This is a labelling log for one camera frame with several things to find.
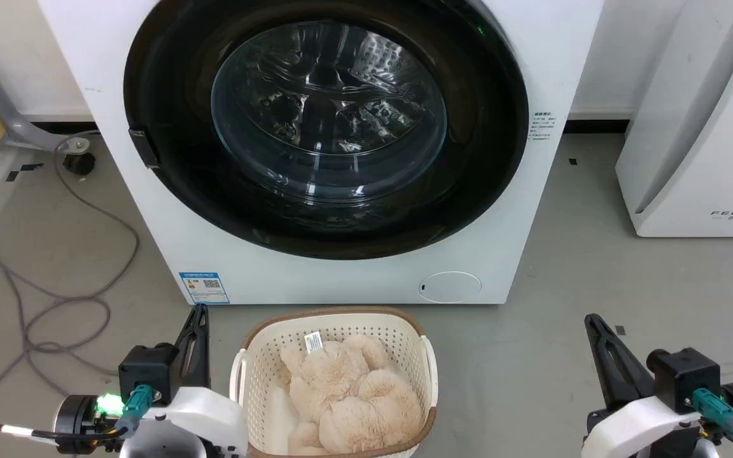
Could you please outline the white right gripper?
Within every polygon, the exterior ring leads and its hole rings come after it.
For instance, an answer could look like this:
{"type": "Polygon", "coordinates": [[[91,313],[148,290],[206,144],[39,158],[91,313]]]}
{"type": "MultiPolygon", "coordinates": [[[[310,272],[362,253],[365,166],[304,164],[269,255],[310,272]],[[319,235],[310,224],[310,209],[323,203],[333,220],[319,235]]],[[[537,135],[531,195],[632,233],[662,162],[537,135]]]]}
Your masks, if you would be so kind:
{"type": "Polygon", "coordinates": [[[584,325],[605,408],[623,408],[594,426],[583,443],[582,457],[629,457],[677,429],[680,423],[701,418],[698,411],[675,412],[653,396],[652,374],[600,315],[585,316],[584,325]]]}

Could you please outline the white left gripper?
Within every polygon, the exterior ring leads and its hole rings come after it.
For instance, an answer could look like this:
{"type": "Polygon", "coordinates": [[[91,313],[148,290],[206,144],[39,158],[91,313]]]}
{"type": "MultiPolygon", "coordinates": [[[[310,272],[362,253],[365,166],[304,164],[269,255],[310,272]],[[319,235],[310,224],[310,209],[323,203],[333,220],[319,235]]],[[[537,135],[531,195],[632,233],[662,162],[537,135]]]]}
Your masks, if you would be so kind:
{"type": "Polygon", "coordinates": [[[175,345],[182,387],[166,406],[150,408],[121,457],[246,457],[248,429],[241,406],[212,391],[210,319],[196,304],[175,345]]]}

